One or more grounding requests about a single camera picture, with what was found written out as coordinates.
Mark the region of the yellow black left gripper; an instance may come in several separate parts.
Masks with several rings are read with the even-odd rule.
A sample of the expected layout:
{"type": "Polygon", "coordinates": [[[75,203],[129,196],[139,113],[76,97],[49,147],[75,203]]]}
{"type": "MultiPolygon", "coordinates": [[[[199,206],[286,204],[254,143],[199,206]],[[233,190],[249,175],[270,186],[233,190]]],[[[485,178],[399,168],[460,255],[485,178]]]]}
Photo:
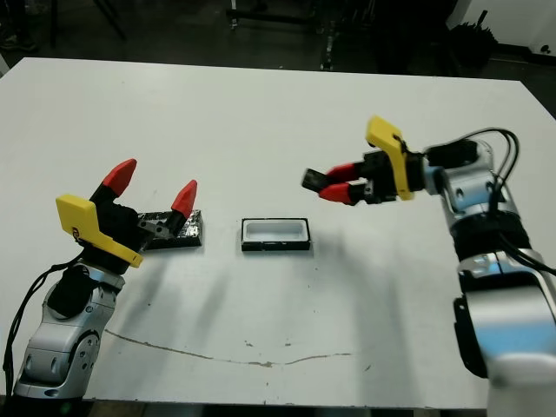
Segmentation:
{"type": "Polygon", "coordinates": [[[142,251],[154,239],[167,240],[177,235],[195,204],[196,180],[189,181],[178,193],[166,224],[148,222],[134,209],[113,203],[128,187],[136,165],[134,158],[116,165],[90,201],[74,195],[56,198],[62,229],[83,247],[81,261],[116,275],[124,274],[130,267],[138,268],[143,260],[142,251]]]}

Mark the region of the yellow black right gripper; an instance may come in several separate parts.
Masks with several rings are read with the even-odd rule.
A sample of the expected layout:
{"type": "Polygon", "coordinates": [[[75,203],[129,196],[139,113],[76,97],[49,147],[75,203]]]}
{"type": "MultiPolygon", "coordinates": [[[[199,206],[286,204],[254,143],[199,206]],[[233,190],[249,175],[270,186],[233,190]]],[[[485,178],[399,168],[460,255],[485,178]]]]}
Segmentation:
{"type": "Polygon", "coordinates": [[[361,162],[350,162],[331,168],[326,177],[331,184],[318,192],[330,202],[355,205],[361,200],[367,204],[392,202],[397,198],[409,201],[414,192],[425,188],[423,174],[424,155],[411,152],[400,129],[379,116],[367,123],[367,143],[374,148],[361,162]],[[362,184],[349,182],[365,179],[362,184]]]}

